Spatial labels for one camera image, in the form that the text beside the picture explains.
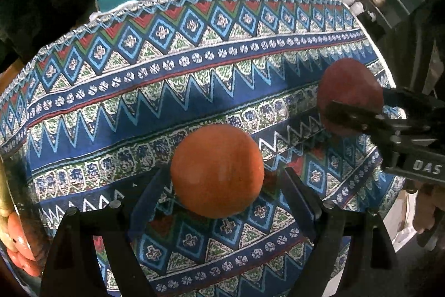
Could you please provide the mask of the person's right hand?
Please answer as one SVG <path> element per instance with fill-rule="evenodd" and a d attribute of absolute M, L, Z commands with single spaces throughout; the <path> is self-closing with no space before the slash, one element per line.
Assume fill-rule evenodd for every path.
<path fill-rule="evenodd" d="M 418 189 L 416 211 L 412 225 L 418 234 L 430 230 L 434 224 L 434 212 L 438 208 L 444 210 L 444 187 L 415 182 Z"/>

